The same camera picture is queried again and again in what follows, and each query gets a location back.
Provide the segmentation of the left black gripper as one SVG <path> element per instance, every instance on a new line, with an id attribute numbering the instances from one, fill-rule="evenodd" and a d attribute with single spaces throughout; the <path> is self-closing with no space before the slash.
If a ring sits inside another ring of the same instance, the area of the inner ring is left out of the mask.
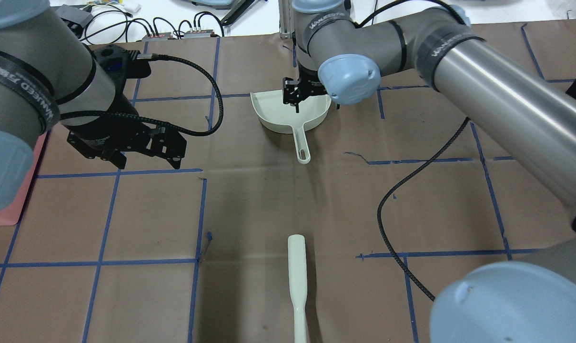
<path id="1" fill-rule="evenodd" d="M 87 159 L 108 160 L 124 170 L 127 158 L 122 152 L 135 151 L 165 159 L 180 169 L 187 149 L 186 139 L 167 123 L 144 124 L 135 107 L 124 95 L 114 96 L 106 110 L 78 110 L 66 114 L 67 142 Z"/>

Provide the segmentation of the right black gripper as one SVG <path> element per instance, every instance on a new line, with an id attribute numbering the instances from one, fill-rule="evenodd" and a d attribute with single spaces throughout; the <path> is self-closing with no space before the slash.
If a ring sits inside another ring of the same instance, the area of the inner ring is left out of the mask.
<path id="1" fill-rule="evenodd" d="M 327 90 L 318 78 L 318 72 L 305 67 L 297 67 L 298 78 L 285 77 L 282 79 L 283 103 L 293 103 L 296 113 L 300 113 L 300 102 L 310 96 L 327 95 Z M 341 105 L 333 101 L 336 109 Z"/>

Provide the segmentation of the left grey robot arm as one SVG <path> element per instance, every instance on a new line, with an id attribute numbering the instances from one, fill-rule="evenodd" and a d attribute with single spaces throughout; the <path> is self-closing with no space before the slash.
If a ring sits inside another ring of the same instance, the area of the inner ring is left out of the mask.
<path id="1" fill-rule="evenodd" d="M 90 50 L 47 0 L 0 0 L 0 211 L 57 123 L 85 158 L 124 169 L 134 151 L 180 167 L 187 141 L 168 123 L 146 125 L 123 93 L 126 80 L 149 76 L 150 59 L 116 45 Z"/>

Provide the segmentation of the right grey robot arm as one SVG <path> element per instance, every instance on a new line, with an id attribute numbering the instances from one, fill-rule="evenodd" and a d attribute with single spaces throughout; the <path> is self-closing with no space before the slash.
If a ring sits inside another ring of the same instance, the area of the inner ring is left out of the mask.
<path id="1" fill-rule="evenodd" d="M 562 93 L 493 48 L 457 6 L 434 6 L 368 25 L 344 0 L 293 0 L 296 80 L 283 80 L 283 102 L 299 108 L 327 95 L 338 106 L 360 103 L 381 79 L 414 70 L 462 113 L 458 129 L 434 155 L 383 196 L 378 230 L 390 256 L 432 301 L 433 343 L 576 343 L 576 238 L 523 259 L 484 265 L 433 294 L 387 236 L 382 211 L 400 187 L 436 162 L 471 123 L 479 125 L 569 212 L 576 233 L 576 98 Z"/>

